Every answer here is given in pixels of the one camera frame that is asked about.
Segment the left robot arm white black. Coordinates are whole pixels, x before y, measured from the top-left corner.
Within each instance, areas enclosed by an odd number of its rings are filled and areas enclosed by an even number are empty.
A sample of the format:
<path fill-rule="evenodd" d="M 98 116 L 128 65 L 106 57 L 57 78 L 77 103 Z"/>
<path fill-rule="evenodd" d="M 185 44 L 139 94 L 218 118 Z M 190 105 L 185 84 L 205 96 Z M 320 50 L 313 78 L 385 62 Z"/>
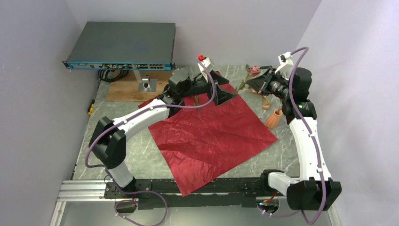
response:
<path fill-rule="evenodd" d="M 172 73 L 164 91 L 144 107 L 115 118 L 101 118 L 89 142 L 89 153 L 101 161 L 108 175 L 117 185 L 117 192 L 128 198 L 137 191 L 136 179 L 125 163 L 127 141 L 143 129 L 176 115 L 181 109 L 187 109 L 186 97 L 206 94 L 208 101 L 220 105 L 236 97 L 236 93 L 222 88 L 229 80 L 213 70 L 202 78 L 190 78 L 189 72 L 182 68 Z"/>

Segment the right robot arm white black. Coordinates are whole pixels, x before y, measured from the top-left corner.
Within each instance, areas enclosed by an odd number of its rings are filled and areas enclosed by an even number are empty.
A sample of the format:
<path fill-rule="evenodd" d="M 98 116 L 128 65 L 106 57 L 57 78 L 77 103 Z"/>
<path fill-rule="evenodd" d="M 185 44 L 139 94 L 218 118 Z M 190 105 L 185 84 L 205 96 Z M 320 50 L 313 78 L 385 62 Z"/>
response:
<path fill-rule="evenodd" d="M 316 109 L 308 99 L 311 82 L 312 73 L 308 69 L 299 67 L 293 77 L 285 79 L 269 67 L 246 84 L 262 96 L 272 94 L 281 100 L 300 161 L 298 179 L 281 170 L 265 169 L 259 183 L 261 193 L 271 195 L 277 191 L 286 197 L 292 210 L 327 211 L 342 192 L 342 186 L 332 179 L 322 155 Z"/>

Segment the tan satin ribbon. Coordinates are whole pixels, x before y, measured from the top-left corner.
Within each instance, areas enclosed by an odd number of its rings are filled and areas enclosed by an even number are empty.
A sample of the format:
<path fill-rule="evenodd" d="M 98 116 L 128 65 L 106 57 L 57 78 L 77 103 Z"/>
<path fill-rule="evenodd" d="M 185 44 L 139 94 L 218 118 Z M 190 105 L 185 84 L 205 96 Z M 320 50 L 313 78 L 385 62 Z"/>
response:
<path fill-rule="evenodd" d="M 260 95 L 256 90 L 254 90 L 254 89 L 251 88 L 251 87 L 248 87 L 248 91 L 249 91 L 251 94 L 261 96 L 261 97 L 262 97 L 262 100 L 263 100 L 263 102 L 262 102 L 262 108 L 263 108 L 264 110 L 269 109 L 271 103 L 270 103 L 269 99 L 267 98 L 267 95 Z"/>

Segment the maroon paper bouquet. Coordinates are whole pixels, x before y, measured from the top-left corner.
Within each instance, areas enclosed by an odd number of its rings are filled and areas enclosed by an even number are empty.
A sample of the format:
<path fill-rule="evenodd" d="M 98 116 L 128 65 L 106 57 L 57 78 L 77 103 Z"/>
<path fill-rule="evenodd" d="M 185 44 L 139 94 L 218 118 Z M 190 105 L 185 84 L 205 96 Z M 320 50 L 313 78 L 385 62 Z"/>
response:
<path fill-rule="evenodd" d="M 241 96 L 205 107 L 207 95 L 198 98 L 199 106 L 194 105 L 193 97 L 187 97 L 184 102 L 189 109 L 149 127 L 184 196 L 277 141 Z M 198 118 L 199 107 L 204 122 Z"/>

